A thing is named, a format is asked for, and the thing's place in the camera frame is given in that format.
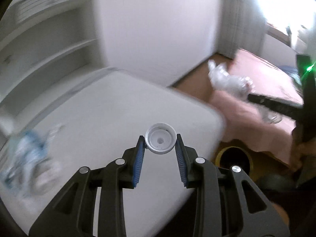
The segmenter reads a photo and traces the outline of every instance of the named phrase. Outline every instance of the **white table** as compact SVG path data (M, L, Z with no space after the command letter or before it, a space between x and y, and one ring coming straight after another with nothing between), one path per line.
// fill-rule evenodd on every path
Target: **white table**
M122 71L112 72L74 94L35 126L39 133L46 133L58 123L64 125L49 150L63 166L59 184L49 193L23 202L0 186L4 204L28 233L41 211L81 166L96 169L120 158L157 122L173 126L186 146L208 159L224 128L221 115L212 108ZM165 155L146 150L139 184L134 190L124 189L127 236L155 235L190 193L181 182L174 150Z

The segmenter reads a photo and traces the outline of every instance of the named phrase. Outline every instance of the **transparent plastic wrap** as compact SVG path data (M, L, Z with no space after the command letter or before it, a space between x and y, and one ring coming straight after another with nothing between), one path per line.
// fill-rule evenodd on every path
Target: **transparent plastic wrap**
M11 136L8 159L0 177L14 195L29 197L49 191L61 171L57 161L47 156L48 147L60 126L48 132L44 141L33 130Z
M208 66L210 71L209 79L215 90L225 91L244 102L247 102L248 94L255 92L255 86L249 77L230 75L227 72L225 63L216 66L215 61L209 60ZM282 116L279 113L271 111L265 106L253 105L257 107L264 122L276 124L282 120Z

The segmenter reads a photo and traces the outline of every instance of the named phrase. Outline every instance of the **pink cloth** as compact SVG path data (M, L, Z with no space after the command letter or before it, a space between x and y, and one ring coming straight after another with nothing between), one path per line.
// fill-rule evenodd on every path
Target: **pink cloth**
M302 104L302 98L287 74L246 50L237 51L229 73L250 77L255 93ZM292 119L282 116L282 121L277 124L265 123L254 105L224 91L214 91L210 104L226 117L227 127L222 141L239 139L253 151L269 151L284 163L290 163L291 132L295 127Z

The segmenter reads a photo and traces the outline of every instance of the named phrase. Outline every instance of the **bright window light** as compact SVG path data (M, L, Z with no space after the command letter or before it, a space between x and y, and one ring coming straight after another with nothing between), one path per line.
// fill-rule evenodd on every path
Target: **bright window light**
M314 24L315 0L258 0L267 22L277 28L310 29Z

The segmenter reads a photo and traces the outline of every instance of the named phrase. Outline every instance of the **pink sheet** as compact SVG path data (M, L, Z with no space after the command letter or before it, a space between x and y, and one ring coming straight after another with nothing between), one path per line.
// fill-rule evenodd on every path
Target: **pink sheet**
M229 73L250 77L255 93L302 104L302 98L287 74L246 50L237 51ZM282 121L277 124L265 123L254 105L224 91L214 91L210 104L226 117L227 127L222 141L239 139L253 151L269 151L282 162L290 163L291 132L295 127L292 119L282 116Z

